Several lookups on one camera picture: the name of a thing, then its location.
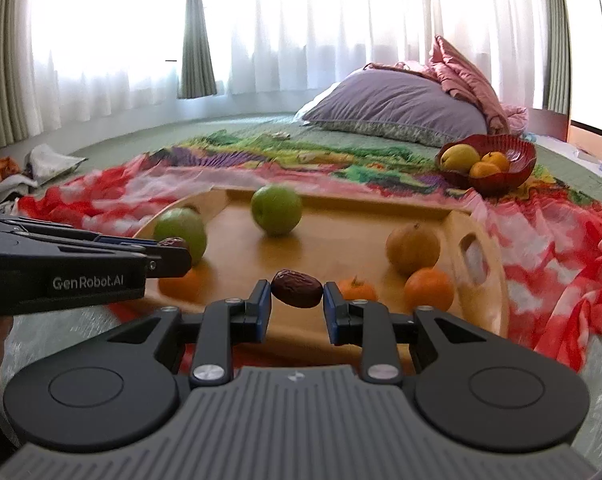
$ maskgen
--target wooden tray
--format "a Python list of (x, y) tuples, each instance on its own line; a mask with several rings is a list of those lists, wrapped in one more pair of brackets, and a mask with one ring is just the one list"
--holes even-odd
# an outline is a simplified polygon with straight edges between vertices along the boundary
[[(199, 304), (162, 295), (157, 280), (147, 280), (145, 297), (129, 302), (148, 312), (175, 305), (185, 312), (200, 312), (211, 301), (247, 298), (257, 280), (271, 280), (280, 269), (314, 276), (322, 283), (355, 274), (373, 283), (379, 300), (393, 312), (402, 312), (402, 288), (406, 278), (385, 257), (385, 240), (397, 226), (418, 220), (430, 225), (441, 241), (436, 264), (455, 282), (456, 297), (450, 312), (495, 334), (505, 336), (508, 300), (498, 247), (486, 232), (462, 210), (431, 208), (405, 202), (366, 201), (344, 197), (303, 195), (303, 218), (292, 234), (270, 238), (250, 214), (253, 190), (213, 189), (186, 197), (166, 209), (196, 208), (207, 225), (208, 245), (200, 271), (206, 285)], [(156, 217), (137, 238), (151, 238)], [(488, 269), (481, 285), (472, 280), (463, 251), (477, 240)], [(331, 346), (322, 307), (298, 309), (272, 298), (268, 336), (259, 352), (307, 364), (356, 363), (360, 349)], [(407, 347), (399, 350), (406, 368), (411, 367)]]

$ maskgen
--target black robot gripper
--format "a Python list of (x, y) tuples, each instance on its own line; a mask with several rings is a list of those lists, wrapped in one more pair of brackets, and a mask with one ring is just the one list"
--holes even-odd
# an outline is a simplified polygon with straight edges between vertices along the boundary
[[(247, 300), (196, 315), (164, 308), (26, 367), (4, 406), (30, 444), (1, 472), (20, 478), (36, 458), (39, 469), (106, 470), (99, 480), (593, 473), (568, 445), (589, 396), (567, 367), (431, 307), (408, 316), (345, 301), (330, 282), (328, 335), (362, 348), (358, 376), (347, 365), (235, 375), (232, 346), (263, 341), (270, 308), (261, 280)], [(188, 343), (190, 372), (179, 374)], [(415, 376), (398, 344), (410, 345)], [(557, 463), (560, 476), (545, 475)]]

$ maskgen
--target date fruit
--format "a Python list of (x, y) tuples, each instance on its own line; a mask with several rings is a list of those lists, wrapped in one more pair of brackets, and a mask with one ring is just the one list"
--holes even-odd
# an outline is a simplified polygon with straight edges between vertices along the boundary
[(289, 269), (276, 273), (271, 290), (275, 298), (296, 308), (317, 306), (323, 297), (323, 286), (319, 280)]
[(163, 240), (158, 242), (157, 245), (160, 245), (162, 247), (184, 247), (186, 249), (189, 249), (188, 243), (183, 238), (179, 238), (177, 236), (173, 236), (171, 238), (164, 238)]

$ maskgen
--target white sheer curtain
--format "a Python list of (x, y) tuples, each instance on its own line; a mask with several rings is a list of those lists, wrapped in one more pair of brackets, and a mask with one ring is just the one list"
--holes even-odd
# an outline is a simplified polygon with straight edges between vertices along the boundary
[(177, 0), (30, 0), (40, 131), (171, 97)]
[(441, 34), (502, 101), (543, 100), (545, 0), (204, 0), (212, 62), (233, 94), (327, 88), (369, 61), (424, 62)]

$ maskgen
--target gray ribbed panel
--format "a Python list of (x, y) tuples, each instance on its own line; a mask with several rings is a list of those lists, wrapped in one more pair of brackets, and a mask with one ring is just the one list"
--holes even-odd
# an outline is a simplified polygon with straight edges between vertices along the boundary
[(347, 366), (244, 368), (199, 388), (155, 435), (96, 455), (25, 446), (8, 480), (585, 480), (569, 446), (521, 456), (467, 449), (439, 436), (392, 386)]

